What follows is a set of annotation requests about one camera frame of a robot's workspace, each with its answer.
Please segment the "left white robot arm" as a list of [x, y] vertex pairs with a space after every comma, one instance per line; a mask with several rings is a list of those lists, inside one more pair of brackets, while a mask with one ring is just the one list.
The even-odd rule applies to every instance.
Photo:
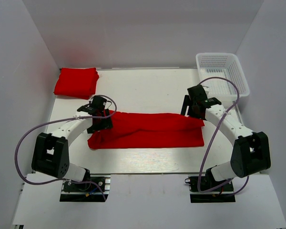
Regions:
[[84, 131], [94, 134], [113, 127], [112, 114], [105, 108], [107, 103], [115, 104], [105, 95], [95, 95], [77, 109], [74, 118], [64, 122], [61, 127], [50, 133], [40, 133], [35, 143], [32, 169], [73, 182], [90, 180], [88, 169], [70, 162], [69, 147]]

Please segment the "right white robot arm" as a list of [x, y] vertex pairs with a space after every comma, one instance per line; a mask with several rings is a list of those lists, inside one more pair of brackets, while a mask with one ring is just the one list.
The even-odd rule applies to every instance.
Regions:
[[181, 114], [212, 123], [233, 146], [230, 161], [207, 169], [206, 178], [221, 182], [244, 178], [271, 167], [269, 141], [264, 132], [254, 132], [234, 119], [217, 98], [208, 97], [202, 85], [187, 91]]

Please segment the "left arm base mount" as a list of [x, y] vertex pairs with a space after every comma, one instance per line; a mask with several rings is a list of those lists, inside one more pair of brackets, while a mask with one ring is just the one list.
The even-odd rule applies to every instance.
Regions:
[[[105, 198], [110, 192], [110, 175], [99, 176], [91, 175], [91, 181], [96, 183], [104, 193]], [[71, 182], [63, 182], [60, 194], [60, 202], [105, 202], [101, 191], [94, 184], [73, 184]]]

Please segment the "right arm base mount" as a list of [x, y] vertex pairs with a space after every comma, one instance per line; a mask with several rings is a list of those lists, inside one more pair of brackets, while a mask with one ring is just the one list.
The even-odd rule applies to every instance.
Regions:
[[189, 176], [184, 180], [189, 186], [191, 203], [234, 203], [234, 186], [232, 181], [211, 192], [198, 191], [198, 176]]

